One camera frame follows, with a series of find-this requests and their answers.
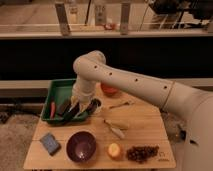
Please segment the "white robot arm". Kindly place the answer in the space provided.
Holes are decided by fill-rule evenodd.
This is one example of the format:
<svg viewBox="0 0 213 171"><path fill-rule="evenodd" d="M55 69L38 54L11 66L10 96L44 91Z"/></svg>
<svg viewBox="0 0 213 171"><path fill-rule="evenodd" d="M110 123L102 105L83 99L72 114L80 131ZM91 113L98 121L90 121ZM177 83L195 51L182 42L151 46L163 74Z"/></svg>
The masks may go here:
<svg viewBox="0 0 213 171"><path fill-rule="evenodd" d="M213 92L110 67L100 51L77 57L73 70L77 79L72 95L79 102L89 102L101 82L184 118L182 171L213 171Z"/></svg>

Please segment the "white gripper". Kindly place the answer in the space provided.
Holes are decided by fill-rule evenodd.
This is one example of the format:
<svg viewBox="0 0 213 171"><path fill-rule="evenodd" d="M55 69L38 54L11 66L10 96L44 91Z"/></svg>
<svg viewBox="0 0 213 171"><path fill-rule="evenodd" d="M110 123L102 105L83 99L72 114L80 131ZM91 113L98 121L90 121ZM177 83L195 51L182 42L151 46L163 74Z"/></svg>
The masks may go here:
<svg viewBox="0 0 213 171"><path fill-rule="evenodd" d="M99 99L92 100L93 97L94 95L72 95L71 105L79 105L80 110L85 110L85 115L91 115L101 106L101 101Z"/></svg>

